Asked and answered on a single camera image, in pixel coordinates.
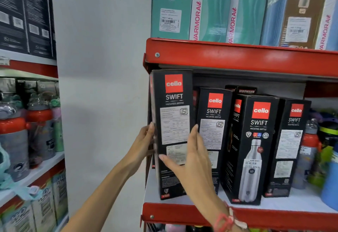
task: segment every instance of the shelf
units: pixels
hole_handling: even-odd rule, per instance
[[[148,72],[159,65],[229,70],[230,74],[243,76],[249,71],[250,76],[257,72],[259,76],[274,73],[284,77],[338,80],[338,52],[335,51],[149,38],[144,61]]]
[[[30,54],[0,49],[0,67],[58,78],[56,60]]]
[[[61,223],[57,226],[57,229],[54,232],[61,232],[61,230],[65,227],[68,221],[69,221],[69,214],[67,213],[67,215],[62,219]]]
[[[64,158],[64,152],[57,152],[53,158],[43,161],[37,168],[31,170],[30,174],[26,178],[18,182],[19,185],[29,186],[36,179],[40,178],[41,175],[49,171],[53,166],[55,166]],[[0,191],[0,207],[7,203],[9,200],[11,200],[14,196],[16,196],[16,194],[11,189]]]
[[[251,228],[336,232],[338,212],[324,204],[315,187],[292,189],[289,197],[262,198],[261,205],[233,205],[223,188],[218,196],[233,206],[239,220]],[[188,196],[160,200],[155,169],[150,169],[141,219],[151,223],[210,226]]]

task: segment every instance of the blue bottle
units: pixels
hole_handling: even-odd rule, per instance
[[[332,159],[328,176],[326,178],[323,191],[321,192],[321,200],[332,209],[338,211],[338,142],[333,148]]]

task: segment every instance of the white wall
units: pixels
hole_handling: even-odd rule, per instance
[[[70,214],[147,122],[151,0],[53,0]],[[102,231],[139,231],[145,163]]]

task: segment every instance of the human hand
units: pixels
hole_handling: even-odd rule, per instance
[[[142,160],[153,153],[148,147],[153,139],[155,131],[154,123],[142,127],[128,153],[121,160],[129,168],[129,176],[135,174],[139,169]]]
[[[229,213],[215,193],[208,151],[197,130],[196,124],[188,138],[185,165],[176,164],[166,155],[158,155],[158,157],[175,173],[200,213],[210,224],[214,225],[221,213]]]

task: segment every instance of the white shelf surface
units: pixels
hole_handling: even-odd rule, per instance
[[[60,232],[69,221],[69,213],[62,219],[61,223],[57,226],[57,229],[54,232]]]
[[[53,158],[43,161],[37,168],[32,169],[30,171],[30,174],[26,178],[18,181],[18,183],[21,186],[29,186],[31,183],[40,178],[41,175],[49,171],[53,166],[55,166],[58,162],[60,162],[64,158],[65,158],[64,152],[57,152]],[[11,200],[14,196],[16,196],[16,194],[11,189],[1,190],[0,207],[3,206],[5,203],[7,203],[9,200]]]
[[[53,66],[57,65],[57,61],[55,59],[47,59],[43,57],[34,56],[31,54],[7,51],[4,49],[0,49],[0,56],[6,57],[12,60],[18,60],[18,61],[24,61],[24,62],[30,62],[30,63],[39,63],[39,64],[53,65]]]
[[[292,188],[289,197],[262,197],[261,205],[232,204],[221,185],[219,186],[218,196],[223,201],[226,201],[228,205],[234,206],[235,208],[338,214],[338,211],[335,211],[322,202],[318,188],[310,184],[308,184],[304,190]],[[188,196],[160,200],[156,171],[151,168],[149,170],[144,203],[193,205]]]

